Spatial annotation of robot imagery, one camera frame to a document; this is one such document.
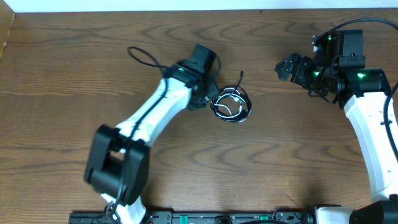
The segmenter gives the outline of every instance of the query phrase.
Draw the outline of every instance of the wooden table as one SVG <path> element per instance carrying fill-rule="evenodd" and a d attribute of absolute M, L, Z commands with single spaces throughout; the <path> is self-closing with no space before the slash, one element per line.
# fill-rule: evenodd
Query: wooden table
<path fill-rule="evenodd" d="M 242 87 L 253 108 L 226 123 L 209 108 L 180 112 L 151 152 L 146 205 L 175 210 L 264 211 L 281 205 L 370 203 L 368 174 L 343 110 L 280 81 L 277 62 L 312 57 L 312 35 L 360 17 L 397 21 L 396 9 L 17 14 L 0 64 L 1 223 L 66 223 L 72 210 L 102 210 L 84 183 L 94 132 L 137 110 L 160 80 L 131 59 L 140 46 L 162 64 L 196 43 L 223 63 L 219 86 Z M 367 67 L 396 82 L 398 35 L 364 29 Z"/>

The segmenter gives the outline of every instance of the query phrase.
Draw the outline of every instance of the white backdrop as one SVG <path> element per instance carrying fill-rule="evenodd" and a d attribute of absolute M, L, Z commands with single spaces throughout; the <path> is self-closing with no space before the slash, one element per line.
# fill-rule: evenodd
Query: white backdrop
<path fill-rule="evenodd" d="M 4 0 L 14 12 L 398 7 L 398 0 Z"/>

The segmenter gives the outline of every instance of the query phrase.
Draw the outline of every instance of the wood grain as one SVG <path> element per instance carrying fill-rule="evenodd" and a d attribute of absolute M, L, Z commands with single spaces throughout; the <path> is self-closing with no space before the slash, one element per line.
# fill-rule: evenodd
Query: wood grain
<path fill-rule="evenodd" d="M 0 66 L 1 223 L 66 223 L 72 210 L 102 210 L 83 181 L 93 133 L 116 125 L 152 94 L 160 74 L 126 53 L 140 46 L 164 65 L 196 43 L 223 62 L 219 86 L 252 99 L 250 117 L 226 123 L 209 109 L 182 111 L 151 152 L 146 205 L 175 210 L 272 210 L 370 203 L 355 133 L 336 105 L 278 80 L 291 52 L 312 56 L 312 35 L 360 17 L 396 21 L 396 9 L 18 14 Z M 368 67 L 398 79 L 398 36 L 365 31 Z"/>
<path fill-rule="evenodd" d="M 3 0 L 0 0 L 0 61 L 6 46 L 6 40 L 9 35 L 13 19 L 14 12 Z"/>

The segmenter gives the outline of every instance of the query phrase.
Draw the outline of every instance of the white wall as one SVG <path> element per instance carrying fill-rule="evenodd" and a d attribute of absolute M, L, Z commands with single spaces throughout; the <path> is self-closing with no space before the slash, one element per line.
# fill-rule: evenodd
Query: white wall
<path fill-rule="evenodd" d="M 4 0 L 14 12 L 398 7 L 398 0 Z"/>

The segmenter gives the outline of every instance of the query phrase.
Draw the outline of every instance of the white panel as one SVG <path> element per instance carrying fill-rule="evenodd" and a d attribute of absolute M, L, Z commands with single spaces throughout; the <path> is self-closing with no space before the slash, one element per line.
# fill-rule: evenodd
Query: white panel
<path fill-rule="evenodd" d="M 14 12 L 398 7 L 398 0 L 4 0 Z"/>

